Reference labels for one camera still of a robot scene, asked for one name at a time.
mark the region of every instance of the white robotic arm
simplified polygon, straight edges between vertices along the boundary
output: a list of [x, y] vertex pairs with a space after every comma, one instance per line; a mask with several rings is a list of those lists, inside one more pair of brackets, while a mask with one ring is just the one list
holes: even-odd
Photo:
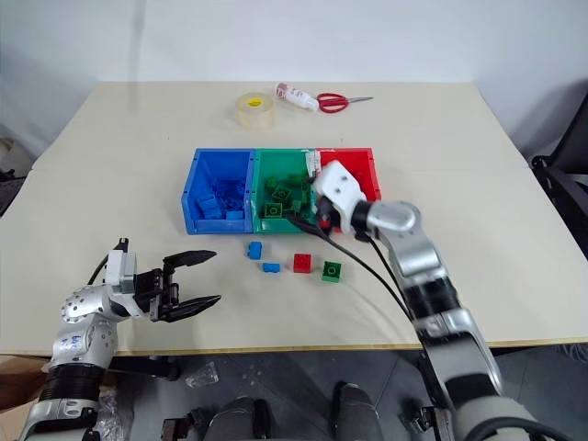
[[[30, 410], [20, 441], [97, 441], [100, 382], [117, 352], [117, 323], [145, 317], [152, 322], [175, 322], [214, 305], [221, 296], [179, 301], [172, 281], [175, 268], [192, 266], [216, 253], [193, 251], [164, 259], [163, 269], [136, 274], [135, 255], [127, 239], [120, 240], [100, 263], [87, 286], [79, 288], [61, 307], [62, 327], [53, 343], [49, 373], [39, 402]], [[93, 285], [106, 261], [104, 283]]]
[[391, 273], [423, 345], [424, 380], [431, 398], [454, 415], [459, 441], [568, 439], [535, 421], [503, 396], [500, 371], [478, 326], [461, 307], [446, 268], [421, 229], [419, 210], [406, 202], [367, 202], [354, 177], [337, 161], [314, 180], [319, 225], [379, 239]]

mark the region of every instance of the glue bottle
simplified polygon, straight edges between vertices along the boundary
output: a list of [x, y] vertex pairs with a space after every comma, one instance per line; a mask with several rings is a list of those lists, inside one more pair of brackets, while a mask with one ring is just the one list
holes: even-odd
[[278, 83], [276, 86], [276, 95], [278, 98], [285, 99], [289, 103], [302, 108], [309, 108], [317, 111], [319, 109], [319, 102], [312, 96], [286, 83]]

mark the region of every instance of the scissors handle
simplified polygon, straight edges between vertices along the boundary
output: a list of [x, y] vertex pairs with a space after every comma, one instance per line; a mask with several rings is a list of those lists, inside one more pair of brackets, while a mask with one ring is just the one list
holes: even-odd
[[343, 95], [325, 93], [316, 96], [319, 109], [324, 113], [337, 113], [349, 106], [349, 101]]

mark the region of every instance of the table edge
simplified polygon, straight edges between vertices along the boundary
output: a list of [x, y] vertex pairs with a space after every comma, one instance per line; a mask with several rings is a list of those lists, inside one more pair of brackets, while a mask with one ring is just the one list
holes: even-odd
[[[586, 337], [570, 337], [538, 340], [503, 340], [488, 342], [490, 348], [518, 347], [518, 346], [542, 346], [542, 345], [568, 345], [574, 343], [588, 343]], [[418, 343], [389, 344], [389, 345], [301, 345], [301, 346], [260, 346], [260, 347], [223, 347], [219, 349], [165, 349], [150, 351], [118, 351], [117, 356], [195, 356], [211, 354], [253, 354], [265, 352], [309, 352], [309, 351], [381, 351], [381, 350], [411, 350], [421, 349]], [[16, 351], [4, 352], [0, 350], [0, 356], [51, 356], [51, 352], [43, 351]]]

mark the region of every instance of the plastic storage bin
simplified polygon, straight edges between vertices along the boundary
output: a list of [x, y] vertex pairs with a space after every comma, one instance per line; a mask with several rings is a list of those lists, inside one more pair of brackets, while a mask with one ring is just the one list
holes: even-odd
[[313, 218], [314, 194], [308, 183], [306, 152], [294, 149], [259, 149], [255, 152], [251, 211], [254, 232], [300, 232], [285, 215]]
[[251, 149], [197, 149], [182, 195], [188, 234], [252, 232]]
[[321, 152], [321, 167], [331, 161], [339, 161], [357, 182], [367, 200], [382, 199], [379, 191], [374, 155], [371, 149], [317, 149]]

